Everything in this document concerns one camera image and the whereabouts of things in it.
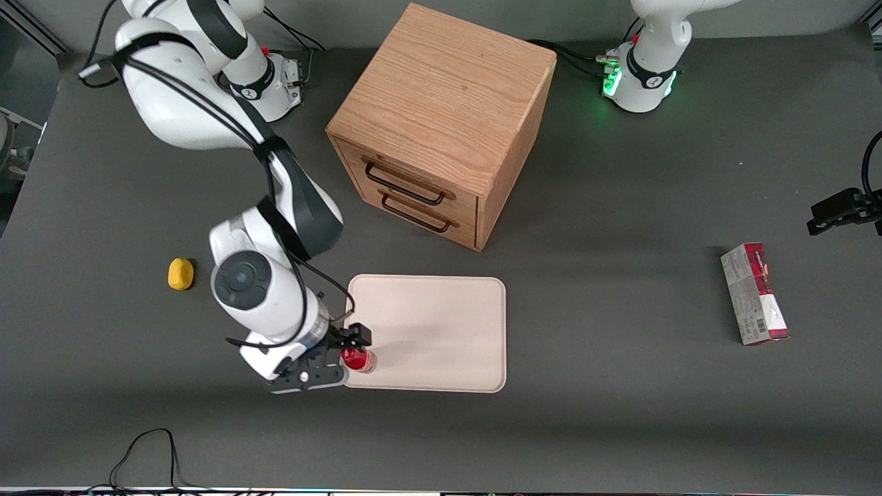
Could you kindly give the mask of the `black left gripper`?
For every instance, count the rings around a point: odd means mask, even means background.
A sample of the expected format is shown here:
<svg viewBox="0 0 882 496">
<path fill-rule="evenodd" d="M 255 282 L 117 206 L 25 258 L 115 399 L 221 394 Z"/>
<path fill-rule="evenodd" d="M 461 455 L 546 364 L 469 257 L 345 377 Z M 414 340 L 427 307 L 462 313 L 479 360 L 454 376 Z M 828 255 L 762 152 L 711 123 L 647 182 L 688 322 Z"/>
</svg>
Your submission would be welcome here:
<svg viewBox="0 0 882 496">
<path fill-rule="evenodd" d="M 807 230 L 810 236 L 818 236 L 832 228 L 867 223 L 882 236 L 880 192 L 863 194 L 858 188 L 847 188 L 812 206 Z"/>
</svg>

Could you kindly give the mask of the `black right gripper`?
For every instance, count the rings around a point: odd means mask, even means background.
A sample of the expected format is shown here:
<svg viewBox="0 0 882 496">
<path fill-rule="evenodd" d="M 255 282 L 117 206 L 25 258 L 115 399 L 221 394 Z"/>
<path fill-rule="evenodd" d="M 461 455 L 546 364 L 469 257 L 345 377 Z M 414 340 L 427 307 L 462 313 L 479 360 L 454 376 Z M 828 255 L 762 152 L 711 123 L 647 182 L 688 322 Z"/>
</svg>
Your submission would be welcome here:
<svg viewBox="0 0 882 496">
<path fill-rule="evenodd" d="M 332 349 L 365 349 L 371 345 L 371 329 L 361 323 L 353 323 L 344 329 L 329 327 L 329 347 Z M 346 382 L 347 368 L 343 365 L 296 365 L 287 367 L 277 378 L 269 381 L 267 391 L 284 395 L 342 386 Z"/>
</svg>

